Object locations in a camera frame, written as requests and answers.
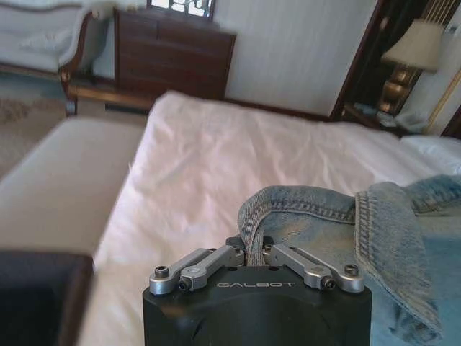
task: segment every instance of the carpet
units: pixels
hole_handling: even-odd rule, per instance
[[[0,179],[65,117],[59,100],[0,99]]]

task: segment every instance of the wall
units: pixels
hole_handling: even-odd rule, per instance
[[[238,33],[226,96],[329,115],[376,1],[218,0],[215,21]],[[94,69],[114,76],[113,23]]]
[[[448,27],[454,23],[461,25],[461,6],[458,7]],[[428,120],[460,68],[461,30],[456,36],[444,33],[439,70],[435,74],[423,73],[421,75],[403,111],[417,112],[422,119]],[[447,98],[443,107],[440,108],[432,126],[429,127],[428,132],[430,134],[443,132],[456,109],[460,106],[460,100],[461,84],[454,85],[451,95]]]

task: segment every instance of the light blue denim jacket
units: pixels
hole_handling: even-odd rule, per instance
[[[459,344],[461,176],[409,187],[384,182],[355,198],[268,187],[241,207],[238,227],[249,265],[264,264],[263,235],[338,267],[358,262],[373,292],[372,345],[438,344],[441,318],[449,334],[443,345]]]

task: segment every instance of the white bed sheet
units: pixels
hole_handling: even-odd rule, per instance
[[[141,293],[156,265],[238,233],[241,204],[269,185],[347,195],[441,172],[388,134],[168,93],[155,104],[95,256],[79,344],[144,345]]]

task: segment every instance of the black object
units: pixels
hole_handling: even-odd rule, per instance
[[[90,256],[0,251],[0,345],[75,345],[92,276]]]
[[[287,267],[222,267],[192,293],[143,293],[146,346],[370,345],[372,294],[307,288]]]

